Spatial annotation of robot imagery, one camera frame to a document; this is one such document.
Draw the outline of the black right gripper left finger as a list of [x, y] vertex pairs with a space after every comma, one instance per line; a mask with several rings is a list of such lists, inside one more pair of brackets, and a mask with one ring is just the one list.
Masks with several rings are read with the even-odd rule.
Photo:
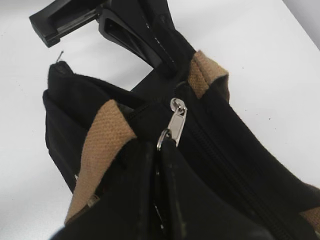
[[154, 147], [127, 143], [106, 172], [100, 200], [57, 232], [54, 240], [158, 240], [160, 223], [150, 206]]

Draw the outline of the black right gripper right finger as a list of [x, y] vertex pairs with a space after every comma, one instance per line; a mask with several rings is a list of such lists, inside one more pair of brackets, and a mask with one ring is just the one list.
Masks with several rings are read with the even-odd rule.
[[219, 169], [212, 152], [188, 162], [173, 141], [159, 144], [162, 240], [305, 240], [308, 224], [260, 175]]

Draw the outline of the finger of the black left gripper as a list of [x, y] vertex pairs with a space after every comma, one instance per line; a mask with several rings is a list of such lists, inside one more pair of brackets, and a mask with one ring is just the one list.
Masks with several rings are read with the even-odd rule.
[[169, 30], [174, 29], [168, 2], [166, 0], [112, 0], [109, 2], [109, 7], [127, 11], [136, 7], [141, 10], [143, 18], [150, 25], [152, 37], [156, 41], [157, 52], [162, 59], [162, 63], [158, 66], [160, 71], [164, 75], [174, 75], [177, 72], [177, 64], [164, 45], [165, 40], [169, 37], [161, 30], [161, 26]]

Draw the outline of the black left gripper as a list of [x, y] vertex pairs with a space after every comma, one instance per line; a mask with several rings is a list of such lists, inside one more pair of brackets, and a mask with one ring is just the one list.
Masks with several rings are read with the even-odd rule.
[[55, 0], [31, 15], [29, 20], [42, 42], [47, 47], [52, 47], [62, 37], [98, 17], [98, 31], [105, 39], [157, 68], [163, 60], [157, 52], [157, 42], [152, 37], [151, 26], [144, 19], [141, 10], [137, 7], [133, 10], [115, 9], [101, 6], [103, 3], [103, 0]]

